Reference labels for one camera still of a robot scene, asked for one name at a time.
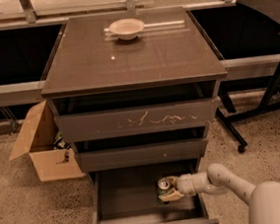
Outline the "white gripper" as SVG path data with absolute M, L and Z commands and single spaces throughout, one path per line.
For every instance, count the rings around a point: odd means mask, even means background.
M 167 177 L 167 182 L 168 188 L 171 189 L 158 196 L 162 202 L 176 201 L 180 200 L 184 196 L 196 195 L 195 186 L 193 185 L 193 177 L 191 174 L 184 174 L 179 178 L 177 176 Z

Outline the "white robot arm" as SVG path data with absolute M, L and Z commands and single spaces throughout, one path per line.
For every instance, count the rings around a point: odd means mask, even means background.
M 247 205 L 248 224 L 280 224 L 280 183 L 266 181 L 255 186 L 218 163 L 209 165 L 204 172 L 163 177 L 157 186 L 162 203 L 230 190 Z

